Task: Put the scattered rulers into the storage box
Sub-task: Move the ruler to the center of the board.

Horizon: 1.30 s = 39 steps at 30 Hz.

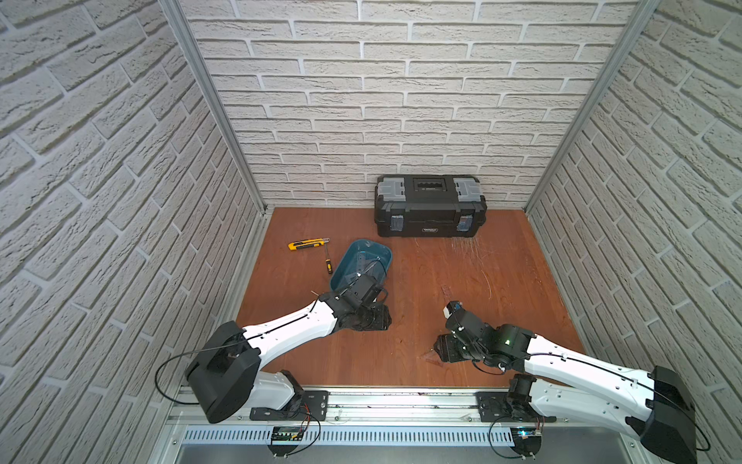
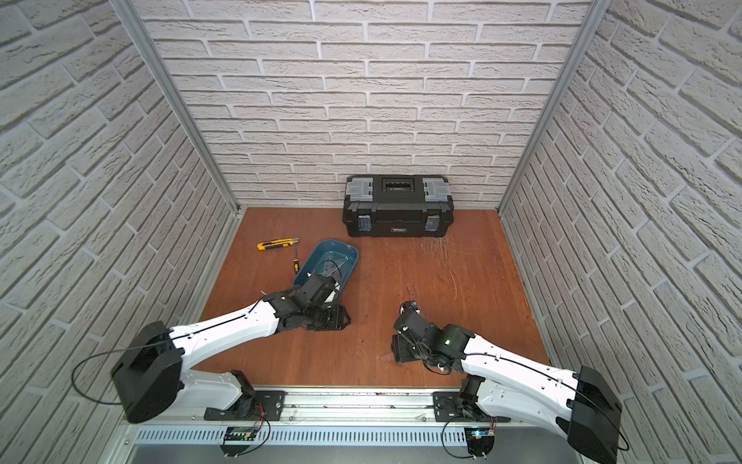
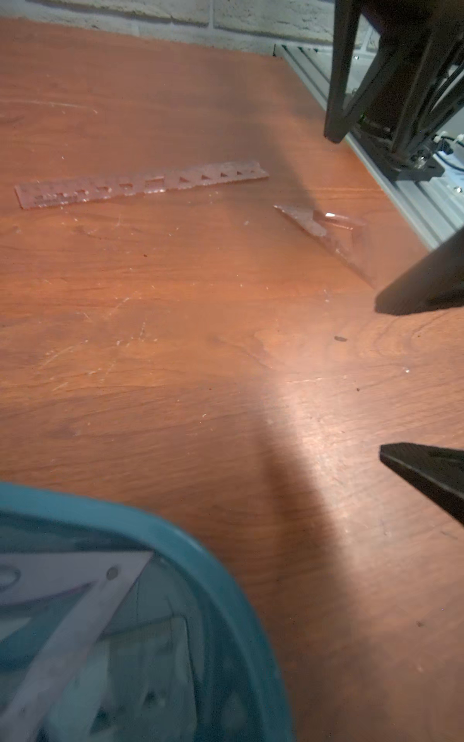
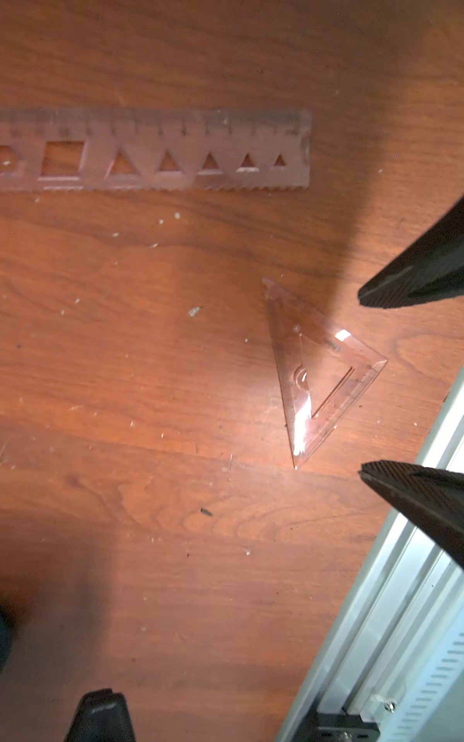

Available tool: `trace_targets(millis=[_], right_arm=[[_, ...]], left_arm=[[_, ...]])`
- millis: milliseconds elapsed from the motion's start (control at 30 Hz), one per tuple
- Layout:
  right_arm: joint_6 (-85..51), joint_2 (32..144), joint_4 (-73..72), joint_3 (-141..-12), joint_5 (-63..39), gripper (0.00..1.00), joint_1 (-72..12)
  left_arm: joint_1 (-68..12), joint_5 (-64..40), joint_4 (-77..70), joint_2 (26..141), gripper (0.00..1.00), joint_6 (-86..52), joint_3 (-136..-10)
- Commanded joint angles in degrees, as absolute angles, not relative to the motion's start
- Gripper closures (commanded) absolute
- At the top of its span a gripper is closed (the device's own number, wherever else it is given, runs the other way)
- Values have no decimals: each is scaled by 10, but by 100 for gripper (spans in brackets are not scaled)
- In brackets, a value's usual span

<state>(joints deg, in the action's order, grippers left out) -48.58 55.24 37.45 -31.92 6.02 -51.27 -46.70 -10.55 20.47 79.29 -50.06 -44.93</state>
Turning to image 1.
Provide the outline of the clear stencil ruler with holes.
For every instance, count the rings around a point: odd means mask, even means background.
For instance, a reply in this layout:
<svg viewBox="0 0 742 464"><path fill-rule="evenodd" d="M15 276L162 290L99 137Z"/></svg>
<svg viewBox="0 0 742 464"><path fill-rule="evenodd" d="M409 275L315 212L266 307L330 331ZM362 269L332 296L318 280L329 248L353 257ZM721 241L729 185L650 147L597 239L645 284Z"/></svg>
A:
<svg viewBox="0 0 742 464"><path fill-rule="evenodd" d="M366 274L372 261L373 258L367 252L361 251L357 253L355 258L355 275L362 276Z"/></svg>

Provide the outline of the teal plastic storage tray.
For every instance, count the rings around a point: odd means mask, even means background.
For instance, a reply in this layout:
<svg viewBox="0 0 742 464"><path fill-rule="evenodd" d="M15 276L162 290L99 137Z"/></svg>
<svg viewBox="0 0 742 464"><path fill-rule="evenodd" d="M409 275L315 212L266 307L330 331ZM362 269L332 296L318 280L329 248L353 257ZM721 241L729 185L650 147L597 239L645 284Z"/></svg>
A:
<svg viewBox="0 0 742 464"><path fill-rule="evenodd" d="M351 285L359 276L369 275L383 284L392 261L389 247L370 240L351 243L330 279L330 290L340 291Z"/></svg>

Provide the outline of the long clear straight ruler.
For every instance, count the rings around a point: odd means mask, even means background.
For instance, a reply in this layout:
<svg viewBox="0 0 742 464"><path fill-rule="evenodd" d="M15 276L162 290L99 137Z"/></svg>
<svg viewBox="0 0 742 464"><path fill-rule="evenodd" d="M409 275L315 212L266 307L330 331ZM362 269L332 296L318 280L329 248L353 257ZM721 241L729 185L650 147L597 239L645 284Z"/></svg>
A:
<svg viewBox="0 0 742 464"><path fill-rule="evenodd" d="M374 282L382 284L386 279L386 268L380 259L365 260L354 262L344 274L341 288L352 285L362 276L372 278Z"/></svg>

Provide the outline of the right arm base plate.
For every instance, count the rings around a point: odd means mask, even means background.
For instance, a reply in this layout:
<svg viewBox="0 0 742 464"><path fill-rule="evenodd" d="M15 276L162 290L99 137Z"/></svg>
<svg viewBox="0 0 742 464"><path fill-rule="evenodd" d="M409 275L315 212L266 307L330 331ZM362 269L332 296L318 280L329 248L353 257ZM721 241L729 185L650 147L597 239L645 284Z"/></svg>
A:
<svg viewBox="0 0 742 464"><path fill-rule="evenodd" d="M480 420L494 423L495 419L524 421L525 423L555 423L554 416L541 416L527 403L511 398L509 392L476 392L475 401Z"/></svg>

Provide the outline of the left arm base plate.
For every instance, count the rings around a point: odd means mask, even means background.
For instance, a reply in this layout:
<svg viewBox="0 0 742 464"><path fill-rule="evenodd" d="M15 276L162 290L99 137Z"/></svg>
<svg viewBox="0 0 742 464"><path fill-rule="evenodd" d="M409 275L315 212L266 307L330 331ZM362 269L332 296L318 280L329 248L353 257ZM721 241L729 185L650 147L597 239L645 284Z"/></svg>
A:
<svg viewBox="0 0 742 464"><path fill-rule="evenodd" d="M281 409L252 408L251 421L324 421L328 412L329 391L310 390L295 394Z"/></svg>

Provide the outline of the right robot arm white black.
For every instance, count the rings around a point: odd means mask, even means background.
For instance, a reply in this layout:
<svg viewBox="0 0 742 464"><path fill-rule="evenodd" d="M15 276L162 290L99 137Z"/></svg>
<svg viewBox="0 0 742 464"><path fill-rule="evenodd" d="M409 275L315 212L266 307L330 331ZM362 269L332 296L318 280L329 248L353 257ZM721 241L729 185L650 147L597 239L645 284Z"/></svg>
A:
<svg viewBox="0 0 742 464"><path fill-rule="evenodd" d="M650 371L603 362L539 334L503 324L494 328L458 301L444 308L447 334L434 350L444 363L470 362L486 374L515 374L502 403L482 412L485 423L574 419L638 440L670 463L695 463L696 406L681 376L657 365Z"/></svg>

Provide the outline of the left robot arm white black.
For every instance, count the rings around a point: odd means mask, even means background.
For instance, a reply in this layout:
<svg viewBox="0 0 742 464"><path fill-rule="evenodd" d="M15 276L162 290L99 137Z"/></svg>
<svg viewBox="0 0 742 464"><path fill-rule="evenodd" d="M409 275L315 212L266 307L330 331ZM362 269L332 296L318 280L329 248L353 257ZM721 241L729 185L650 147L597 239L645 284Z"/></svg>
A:
<svg viewBox="0 0 742 464"><path fill-rule="evenodd" d="M221 423L240 409L280 411L290 417L300 409L305 390L284 370L264 371L274 359L312 340L348 330L382 332L391 325L390 311L378 300L384 280L366 273L337 291L326 292L293 313L267 323L240 327L234 321L219 326L199 350L175 355L154 374L156 391L179 405L200 406L209 423ZM195 401L177 400L160 386L164 367L193 357L185 371Z"/></svg>

